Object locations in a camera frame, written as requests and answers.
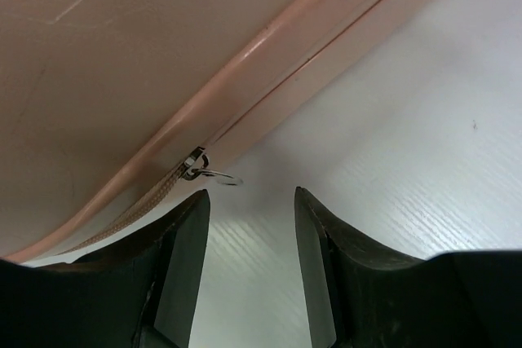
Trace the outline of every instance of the metal ring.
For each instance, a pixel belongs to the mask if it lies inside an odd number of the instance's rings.
[[[208,169],[192,169],[192,173],[196,175],[195,178],[202,175],[203,177],[216,178],[216,181],[222,185],[228,185],[230,187],[237,187],[243,184],[243,180],[238,177],[234,177],[230,174],[221,173],[215,170]]]

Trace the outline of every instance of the zipper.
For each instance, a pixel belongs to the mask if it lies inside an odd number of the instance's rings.
[[[199,167],[196,167],[198,161],[202,161],[202,163]],[[193,181],[199,177],[207,177],[215,178],[218,183],[227,186],[239,186],[243,184],[243,181],[238,177],[215,170],[209,170],[209,165],[210,159],[206,155],[205,149],[203,147],[197,147],[184,161],[169,170],[147,193],[114,219],[105,229],[61,254],[71,253],[100,242],[138,221],[156,208],[180,179]]]

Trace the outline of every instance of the scratch mark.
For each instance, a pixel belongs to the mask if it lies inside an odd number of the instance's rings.
[[[386,342],[384,341],[384,336],[381,334],[381,337],[379,338],[379,340],[381,341],[381,345],[383,346],[383,348],[386,348],[387,345],[386,345]]]
[[[74,10],[76,7],[78,7],[80,5],[81,2],[83,2],[84,0],[76,0],[75,2],[73,2],[73,4],[71,4],[69,7],[67,7],[65,10],[63,10],[61,13],[59,13],[52,21],[51,21],[51,24],[55,24],[56,22],[58,22],[59,20],[61,20],[63,17],[65,17],[69,12],[71,12],[72,10]]]
[[[41,20],[39,18],[31,18],[29,16],[22,16],[22,15],[14,14],[11,12],[4,12],[3,14],[6,16],[10,16],[11,18],[16,18],[18,20],[28,20],[31,22],[38,22],[40,24],[53,25],[53,24],[57,23],[58,21],[60,21],[62,18],[64,18],[69,12],[71,12],[76,7],[78,7],[80,5],[80,3],[83,1],[84,0],[76,0],[69,7],[67,7],[65,10],[63,10],[61,13],[59,13],[53,20]]]
[[[396,334],[400,329],[400,322],[395,320],[391,324],[391,334]]]
[[[29,93],[27,94],[27,97],[25,98],[25,101],[24,101],[24,106],[22,107],[22,110],[20,110],[20,113],[18,114],[18,117],[16,118],[16,123],[15,125],[13,126],[13,129],[11,130],[11,136],[13,136],[16,131],[18,130],[18,128],[20,127],[20,124],[22,123],[22,121],[24,120],[24,117],[25,117],[25,113],[27,112],[27,110],[29,109],[29,106],[31,104],[31,102],[33,101],[33,96],[34,96],[34,93],[36,92],[36,90],[38,89],[38,87],[40,86],[40,82],[42,81],[43,79],[43,76],[45,75],[46,73],[46,70],[47,70],[47,63],[49,61],[46,61],[42,67],[42,69],[40,70],[40,73],[38,74],[38,77],[36,79],[36,81],[34,82],[33,84],[33,87],[31,88],[31,90],[29,91]]]
[[[98,24],[68,24],[68,23],[61,23],[60,26],[63,26],[65,28],[72,28],[72,29],[98,29],[98,28],[103,28],[103,27],[107,27],[113,23],[115,23],[116,21],[120,20],[121,18],[124,18],[128,15],[132,15],[132,14],[136,14],[137,12],[140,12],[140,11],[143,11],[147,8],[147,6],[142,6],[142,7],[138,7],[138,8],[135,8],[135,9],[132,9],[130,11],[127,11],[127,12],[124,12],[120,15],[115,15],[103,22],[99,22]],[[31,18],[31,17],[28,17],[28,16],[22,16],[22,15],[18,15],[18,14],[14,14],[14,13],[11,13],[11,12],[4,12],[3,15],[5,16],[9,16],[11,18],[15,18],[15,19],[18,19],[18,20],[27,20],[29,22],[37,22],[39,24],[48,24],[48,25],[53,25],[57,22],[56,18],[54,20],[40,20],[38,18]]]

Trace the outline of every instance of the white wood grain surface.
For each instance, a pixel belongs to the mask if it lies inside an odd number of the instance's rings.
[[[520,0],[436,0],[210,185],[191,347],[310,346],[293,192],[395,249],[522,247]]]

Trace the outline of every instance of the zipper pull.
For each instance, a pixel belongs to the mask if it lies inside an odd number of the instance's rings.
[[[194,165],[200,158],[203,160],[203,163],[199,168],[195,168]],[[182,175],[182,179],[186,181],[193,181],[194,179],[203,176],[208,178],[215,178],[217,183],[220,183],[221,185],[227,185],[229,187],[237,187],[243,184],[243,180],[241,178],[235,177],[230,174],[221,173],[219,171],[207,169],[209,167],[209,164],[210,159],[205,154],[205,149],[203,147],[196,148],[194,151],[191,152],[191,154],[184,162],[186,170]]]

